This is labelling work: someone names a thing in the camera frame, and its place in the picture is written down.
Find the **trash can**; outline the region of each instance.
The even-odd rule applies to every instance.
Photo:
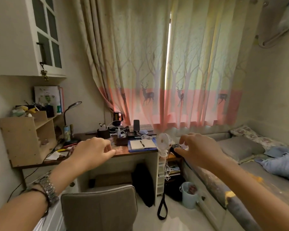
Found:
[[[194,209],[198,202],[198,190],[192,182],[183,182],[180,186],[182,192],[182,204],[188,209]]]

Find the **lamp head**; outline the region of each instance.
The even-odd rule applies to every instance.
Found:
[[[67,110],[68,109],[71,109],[71,108],[74,108],[74,107],[76,107],[77,105],[80,105],[82,103],[82,101],[78,101],[78,102],[76,102],[76,103],[74,103],[74,104],[71,104],[68,108],[67,108]]]

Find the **small white fan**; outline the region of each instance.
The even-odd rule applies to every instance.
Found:
[[[161,157],[167,157],[168,151],[172,146],[172,139],[166,133],[161,133],[156,138],[157,149]]]

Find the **pen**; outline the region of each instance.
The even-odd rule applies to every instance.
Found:
[[[142,141],[141,141],[141,140],[139,140],[139,141],[140,141],[140,143],[142,144],[142,146],[145,147],[144,144],[142,143]]]

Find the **white keyboard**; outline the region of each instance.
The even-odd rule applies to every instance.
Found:
[[[128,126],[129,131],[133,132],[134,131],[134,126]],[[145,125],[140,125],[140,130],[146,130],[146,131],[153,131],[153,128],[150,124],[145,124]]]

